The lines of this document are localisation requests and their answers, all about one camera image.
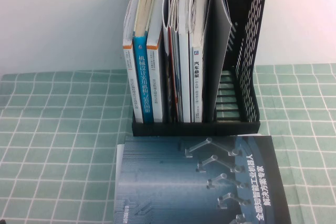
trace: desk file rack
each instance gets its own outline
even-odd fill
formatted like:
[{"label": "desk file rack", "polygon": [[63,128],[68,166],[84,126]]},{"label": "desk file rack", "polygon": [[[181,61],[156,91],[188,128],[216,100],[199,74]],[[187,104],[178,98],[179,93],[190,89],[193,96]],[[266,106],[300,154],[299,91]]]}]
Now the desk file rack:
[{"label": "desk file rack", "polygon": [[[226,136],[258,132],[260,121],[253,86],[253,67],[265,0],[227,2],[233,25],[213,122],[142,124],[137,123],[133,115],[134,136]],[[236,112],[238,116],[226,116],[228,112]]]}]

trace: book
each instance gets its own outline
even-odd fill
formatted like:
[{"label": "book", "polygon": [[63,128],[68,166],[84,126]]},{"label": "book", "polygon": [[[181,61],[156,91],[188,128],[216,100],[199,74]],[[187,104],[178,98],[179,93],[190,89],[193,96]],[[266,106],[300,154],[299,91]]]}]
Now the book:
[{"label": "book", "polygon": [[204,110],[203,119],[207,122],[212,122],[232,23],[226,0],[209,1],[213,1],[213,7],[211,8],[208,18],[210,20],[208,33],[211,34],[212,39],[207,40],[207,54],[211,55],[211,57],[207,58],[205,66],[205,78],[207,81],[204,87],[204,102],[207,108]]},{"label": "book", "polygon": [[180,55],[181,90],[183,122],[191,122],[190,102],[190,60],[188,38],[188,7],[189,0],[178,0],[178,43]]},{"label": "book", "polygon": [[165,62],[162,43],[161,7],[163,0],[154,0],[150,29],[147,37],[147,57],[155,123],[166,121]]},{"label": "book", "polygon": [[182,111],[182,90],[181,90],[181,70],[180,70],[180,53],[178,50],[179,36],[178,36],[178,19],[177,19],[177,4],[178,0],[171,0],[169,16],[168,16],[168,36],[169,47],[171,53],[172,66],[172,80],[173,80],[173,94],[174,94],[174,108],[176,121],[183,122]]},{"label": "book", "polygon": [[154,121],[146,50],[152,9],[153,0],[139,0],[133,31],[134,54],[144,123],[152,123]]},{"label": "book", "polygon": [[137,78],[137,67],[134,60],[133,52],[133,28],[135,15],[137,11],[139,0],[130,0],[125,19],[124,19],[124,31],[123,31],[123,41],[122,47],[126,61],[126,68],[128,74],[128,82],[131,90],[131,97],[134,109],[135,121],[137,123],[143,123],[142,109],[140,101],[139,83]]},{"label": "book", "polygon": [[271,136],[127,137],[120,151],[115,224],[291,223]]},{"label": "book", "polygon": [[173,106],[173,70],[171,65],[171,49],[169,42],[169,22],[168,16],[170,13],[171,0],[162,1],[162,26],[163,26],[163,41],[164,41],[164,63],[165,63],[165,76],[166,76],[166,108],[167,108],[167,121],[169,123],[174,121],[174,107]]},{"label": "book", "polygon": [[188,7],[188,30],[189,30],[189,77],[190,77],[190,106],[191,122],[195,122],[194,115],[194,57],[193,57],[193,32],[195,26],[195,0],[189,0]]},{"label": "book", "polygon": [[194,120],[202,122],[203,115],[203,82],[204,82],[204,41],[207,27],[208,0],[195,0],[194,27],[192,36],[192,77],[193,77],[193,101]]}]

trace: tabletop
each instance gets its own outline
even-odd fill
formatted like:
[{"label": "tabletop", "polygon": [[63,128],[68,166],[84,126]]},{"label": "tabletop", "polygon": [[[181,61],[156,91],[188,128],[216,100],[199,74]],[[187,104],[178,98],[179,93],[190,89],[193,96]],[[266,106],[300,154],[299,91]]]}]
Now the tabletop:
[{"label": "tabletop", "polygon": [[[292,223],[336,215],[336,64],[256,66]],[[112,223],[116,145],[132,135],[125,70],[4,75],[0,218]]]}]

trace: white book spine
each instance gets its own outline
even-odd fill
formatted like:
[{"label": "white book spine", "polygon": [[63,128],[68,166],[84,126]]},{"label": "white book spine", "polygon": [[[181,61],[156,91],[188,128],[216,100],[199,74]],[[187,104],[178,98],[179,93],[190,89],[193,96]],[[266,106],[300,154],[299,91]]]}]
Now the white book spine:
[{"label": "white book spine", "polygon": [[137,123],[143,123],[139,84],[138,84],[138,78],[136,76],[137,70],[134,60],[133,45],[131,46],[131,48],[124,47],[123,50],[127,67],[128,82],[131,89],[131,97],[133,102],[135,121]]},{"label": "white book spine", "polygon": [[191,106],[191,122],[195,122],[195,101],[194,101],[194,53],[193,53],[193,33],[189,33],[189,75],[190,75],[190,106]]},{"label": "white book spine", "polygon": [[183,122],[191,122],[188,34],[179,34]]},{"label": "white book spine", "polygon": [[149,78],[152,93],[154,123],[163,122],[163,83],[161,83],[160,71],[160,43],[157,46],[147,46],[147,57],[149,63]]},{"label": "white book spine", "polygon": [[203,48],[193,48],[194,76],[194,118],[195,123],[202,122],[203,114]]}]

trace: white wall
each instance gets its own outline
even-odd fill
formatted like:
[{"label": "white wall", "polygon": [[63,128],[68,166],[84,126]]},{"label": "white wall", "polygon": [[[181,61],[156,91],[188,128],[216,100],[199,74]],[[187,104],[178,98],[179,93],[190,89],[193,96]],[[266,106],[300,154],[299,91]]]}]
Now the white wall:
[{"label": "white wall", "polygon": [[336,0],[266,0],[256,64],[336,62]]},{"label": "white wall", "polygon": [[125,68],[129,0],[0,0],[0,74]]},{"label": "white wall", "polygon": [[[0,74],[124,68],[128,0],[0,0]],[[336,62],[336,0],[266,0],[256,64]]]}]

